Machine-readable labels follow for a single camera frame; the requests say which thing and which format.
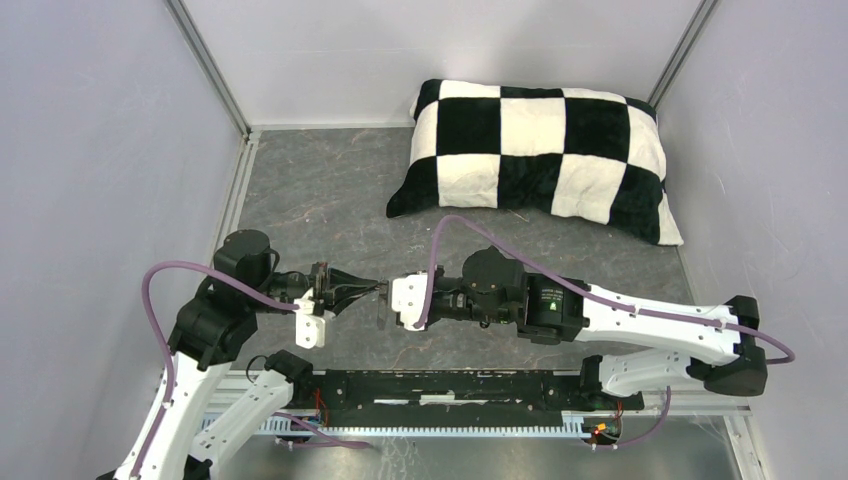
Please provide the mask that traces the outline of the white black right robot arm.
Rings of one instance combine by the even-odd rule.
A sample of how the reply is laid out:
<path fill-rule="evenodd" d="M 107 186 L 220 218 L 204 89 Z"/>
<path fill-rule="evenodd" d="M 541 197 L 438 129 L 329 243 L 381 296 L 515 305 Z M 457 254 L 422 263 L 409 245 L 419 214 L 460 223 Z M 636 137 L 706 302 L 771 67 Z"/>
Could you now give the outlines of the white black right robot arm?
<path fill-rule="evenodd" d="M 458 277 L 434 269 L 429 323 L 465 320 L 512 324 L 541 345 L 613 342 L 638 352 L 584 359 L 580 400 L 602 408 L 644 390 L 697 387 L 755 397 L 768 379 L 766 353 L 754 338 L 755 299 L 736 296 L 717 306 L 682 305 L 622 295 L 576 279 L 554 281 L 488 247 L 468 257 Z"/>

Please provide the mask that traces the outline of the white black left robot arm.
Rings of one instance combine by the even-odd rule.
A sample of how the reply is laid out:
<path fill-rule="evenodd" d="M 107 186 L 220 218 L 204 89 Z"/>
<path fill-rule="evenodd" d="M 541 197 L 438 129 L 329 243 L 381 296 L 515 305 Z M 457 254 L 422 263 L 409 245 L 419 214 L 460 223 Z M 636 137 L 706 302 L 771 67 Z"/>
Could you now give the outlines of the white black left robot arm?
<path fill-rule="evenodd" d="M 315 264 L 310 274 L 281 273 L 279 261 L 269 237 L 247 229 L 229 234 L 209 267 L 166 261 L 145 273 L 142 303 L 164 355 L 164 374 L 133 447 L 106 478 L 213 479 L 279 410 L 319 400 L 312 364 L 280 350 L 265 357 L 246 393 L 208 429 L 199 428 L 217 387 L 257 332 L 259 313 L 293 315 L 299 345 L 319 347 L 328 320 L 382 285 L 324 263 Z M 154 275 L 167 269 L 204 276 L 169 335 L 150 295 Z"/>

